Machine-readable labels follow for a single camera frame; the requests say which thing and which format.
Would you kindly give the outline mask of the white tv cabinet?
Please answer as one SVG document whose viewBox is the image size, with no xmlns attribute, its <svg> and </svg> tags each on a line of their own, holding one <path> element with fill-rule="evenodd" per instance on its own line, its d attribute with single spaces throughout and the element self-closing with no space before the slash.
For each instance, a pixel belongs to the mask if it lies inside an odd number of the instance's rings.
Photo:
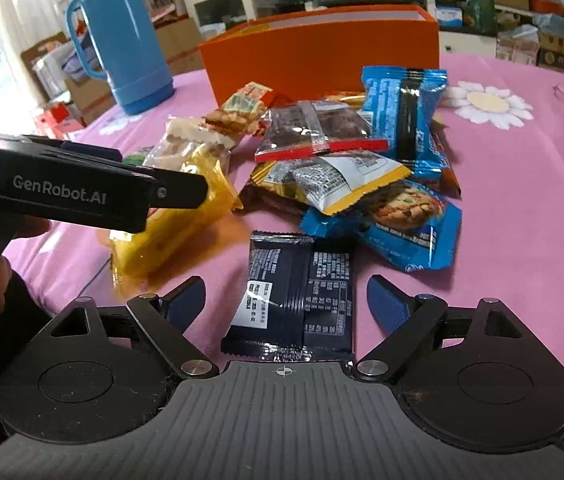
<svg viewBox="0 0 564 480">
<path fill-rule="evenodd" d="M 462 53 L 495 58 L 497 56 L 497 38 L 464 32 L 439 32 L 439 50 L 444 53 Z"/>
</svg>

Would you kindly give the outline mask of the yellow white snack packet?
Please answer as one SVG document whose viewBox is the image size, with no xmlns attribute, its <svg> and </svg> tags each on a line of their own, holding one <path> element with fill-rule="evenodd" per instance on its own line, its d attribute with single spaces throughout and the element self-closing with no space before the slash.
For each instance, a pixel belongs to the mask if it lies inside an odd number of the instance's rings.
<svg viewBox="0 0 564 480">
<path fill-rule="evenodd" d="M 250 182 L 277 196 L 332 216 L 363 196 L 409 177 L 411 170 L 370 151 L 349 151 L 305 159 L 261 162 Z"/>
</svg>

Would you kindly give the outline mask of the pink floral tablecloth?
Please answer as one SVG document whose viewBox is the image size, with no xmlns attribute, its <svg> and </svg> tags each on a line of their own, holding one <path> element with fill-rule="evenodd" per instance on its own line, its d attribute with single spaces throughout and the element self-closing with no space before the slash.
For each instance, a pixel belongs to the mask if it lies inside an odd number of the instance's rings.
<svg viewBox="0 0 564 480">
<path fill-rule="evenodd" d="M 429 292 L 449 304 L 475 307 L 500 298 L 564 365 L 564 104 L 553 95 L 564 74 L 471 55 L 443 54 L 450 86 L 508 96 L 524 107 L 523 125 L 502 130 L 473 124 L 454 110 L 439 110 L 452 167 L 462 190 L 461 232 L 452 268 L 405 274 L 374 252 L 355 256 L 355 352 L 363 356 L 383 339 L 367 307 L 367 281 L 382 274 L 408 294 Z M 80 141 L 130 154 L 163 135 L 170 116 L 201 116 L 217 104 L 206 72 L 175 76 L 175 96 L 140 118 L 114 106 L 88 127 Z M 228 214 L 186 248 L 147 285 L 164 294 L 191 275 L 206 284 L 206 307 L 186 330 L 223 367 L 220 340 L 241 300 L 252 230 L 293 232 L 298 220 L 277 211 Z M 5 256 L 27 282 L 31 296 L 57 312 L 76 296 L 100 306 L 125 302 L 112 288 L 110 252 L 97 231 L 55 223 L 50 234 L 15 240 Z"/>
</svg>

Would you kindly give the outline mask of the brown cardboard box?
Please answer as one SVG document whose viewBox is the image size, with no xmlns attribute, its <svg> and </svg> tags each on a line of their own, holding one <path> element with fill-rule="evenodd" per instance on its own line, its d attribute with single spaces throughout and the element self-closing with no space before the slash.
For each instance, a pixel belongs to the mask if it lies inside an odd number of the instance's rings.
<svg viewBox="0 0 564 480">
<path fill-rule="evenodd" d="M 86 78 L 82 81 L 74 81 L 71 78 L 65 80 L 65 85 L 70 93 L 71 101 L 85 125 L 90 125 L 97 118 L 116 104 L 108 84 L 94 78 Z"/>
</svg>

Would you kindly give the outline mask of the blue black striped packet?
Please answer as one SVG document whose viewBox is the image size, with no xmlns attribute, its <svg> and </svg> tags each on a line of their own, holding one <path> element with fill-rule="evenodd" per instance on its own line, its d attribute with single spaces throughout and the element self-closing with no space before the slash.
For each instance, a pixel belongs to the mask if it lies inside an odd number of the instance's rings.
<svg viewBox="0 0 564 480">
<path fill-rule="evenodd" d="M 433 139 L 431 122 L 448 84 L 446 70 L 365 66 L 361 80 L 361 115 L 370 122 L 372 138 L 388 143 L 383 154 L 407 166 L 414 179 L 440 179 L 449 162 Z"/>
</svg>

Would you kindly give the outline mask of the brown chocolate snack packet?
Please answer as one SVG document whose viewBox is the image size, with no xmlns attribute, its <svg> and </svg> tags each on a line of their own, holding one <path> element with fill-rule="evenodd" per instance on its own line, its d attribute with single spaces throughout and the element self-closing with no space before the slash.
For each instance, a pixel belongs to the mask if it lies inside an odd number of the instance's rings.
<svg viewBox="0 0 564 480">
<path fill-rule="evenodd" d="M 254 154 L 258 164 L 359 150 L 381 153 L 389 149 L 386 139 L 373 136 L 370 122 L 344 103 L 298 101 L 271 107 L 262 123 L 265 133 Z"/>
</svg>

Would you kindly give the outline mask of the clear beige cracker packet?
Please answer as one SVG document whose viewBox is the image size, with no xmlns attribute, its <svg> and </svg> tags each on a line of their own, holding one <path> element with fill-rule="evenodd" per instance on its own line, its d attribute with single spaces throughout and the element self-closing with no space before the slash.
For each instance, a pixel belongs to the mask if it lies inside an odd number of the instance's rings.
<svg viewBox="0 0 564 480">
<path fill-rule="evenodd" d="M 212 164 L 219 162 L 227 172 L 231 151 L 236 145 L 233 136 L 219 133 L 203 118 L 173 117 L 163 137 L 144 158 L 143 166 L 183 171 L 199 155 Z"/>
</svg>

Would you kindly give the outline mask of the blue thermos flask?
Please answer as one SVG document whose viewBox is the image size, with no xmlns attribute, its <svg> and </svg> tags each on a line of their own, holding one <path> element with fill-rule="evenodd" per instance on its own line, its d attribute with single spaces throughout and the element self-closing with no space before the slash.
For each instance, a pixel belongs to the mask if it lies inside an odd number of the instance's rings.
<svg viewBox="0 0 564 480">
<path fill-rule="evenodd" d="M 81 11 L 102 69 L 91 69 L 73 25 Z M 125 114 L 136 115 L 175 94 L 170 68 L 143 0 L 71 0 L 66 27 L 89 77 L 107 82 Z"/>
</svg>

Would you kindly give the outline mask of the blue cookie packet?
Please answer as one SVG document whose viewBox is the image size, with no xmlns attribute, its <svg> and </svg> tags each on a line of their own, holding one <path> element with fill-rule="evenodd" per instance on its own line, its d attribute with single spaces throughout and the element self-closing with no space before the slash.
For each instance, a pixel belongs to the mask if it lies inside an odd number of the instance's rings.
<svg viewBox="0 0 564 480">
<path fill-rule="evenodd" d="M 423 184 L 401 180 L 363 196 L 339 214 L 311 208 L 299 228 L 329 238 L 354 236 L 403 272 L 449 268 L 462 211 Z"/>
</svg>

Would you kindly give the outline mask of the yellow green snack packet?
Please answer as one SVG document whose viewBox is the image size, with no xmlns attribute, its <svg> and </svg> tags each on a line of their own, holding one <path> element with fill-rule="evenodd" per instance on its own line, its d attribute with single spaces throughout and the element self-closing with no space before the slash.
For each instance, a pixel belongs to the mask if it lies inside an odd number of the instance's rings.
<svg viewBox="0 0 564 480">
<path fill-rule="evenodd" d="M 239 193 L 227 179 L 229 162 L 230 151 L 225 146 L 199 141 L 162 140 L 147 153 L 145 167 L 203 176 L 207 198 L 195 210 L 151 209 L 142 233 L 109 234 L 112 284 L 118 292 L 139 288 L 193 235 L 242 207 Z"/>
</svg>

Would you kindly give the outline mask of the orange cardboard box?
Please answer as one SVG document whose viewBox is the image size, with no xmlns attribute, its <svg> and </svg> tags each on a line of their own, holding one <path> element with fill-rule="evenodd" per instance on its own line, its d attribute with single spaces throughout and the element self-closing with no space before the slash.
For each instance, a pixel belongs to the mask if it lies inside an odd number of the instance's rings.
<svg viewBox="0 0 564 480">
<path fill-rule="evenodd" d="M 365 66 L 439 66 L 439 26 L 416 4 L 340 6 L 259 18 L 199 45 L 218 103 L 250 81 L 292 99 L 361 91 Z"/>
</svg>

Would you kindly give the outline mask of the dark navy snack packet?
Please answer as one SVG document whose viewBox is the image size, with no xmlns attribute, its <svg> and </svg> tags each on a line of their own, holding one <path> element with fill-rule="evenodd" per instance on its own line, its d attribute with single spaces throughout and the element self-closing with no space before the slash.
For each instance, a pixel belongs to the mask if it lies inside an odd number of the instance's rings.
<svg viewBox="0 0 564 480">
<path fill-rule="evenodd" d="M 353 358 L 353 245 L 348 238 L 254 231 L 228 356 L 265 362 Z"/>
</svg>

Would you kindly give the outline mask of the red peanut snack packet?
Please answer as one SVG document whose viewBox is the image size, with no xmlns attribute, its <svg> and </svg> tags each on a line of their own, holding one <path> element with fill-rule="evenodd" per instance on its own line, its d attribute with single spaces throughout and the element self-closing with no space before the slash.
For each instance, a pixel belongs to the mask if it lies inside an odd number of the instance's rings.
<svg viewBox="0 0 564 480">
<path fill-rule="evenodd" d="M 272 88 L 250 81 L 207 114 L 205 123 L 227 136 L 239 136 L 257 125 L 276 96 Z"/>
</svg>

